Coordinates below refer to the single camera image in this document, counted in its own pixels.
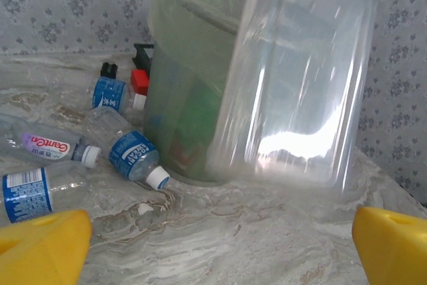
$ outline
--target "red bottle cap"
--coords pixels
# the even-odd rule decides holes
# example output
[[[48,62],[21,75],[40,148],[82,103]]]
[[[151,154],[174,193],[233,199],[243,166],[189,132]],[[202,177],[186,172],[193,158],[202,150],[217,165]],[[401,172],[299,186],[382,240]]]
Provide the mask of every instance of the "red bottle cap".
[[[149,78],[145,70],[132,70],[131,84],[134,92],[146,96],[148,91]]]

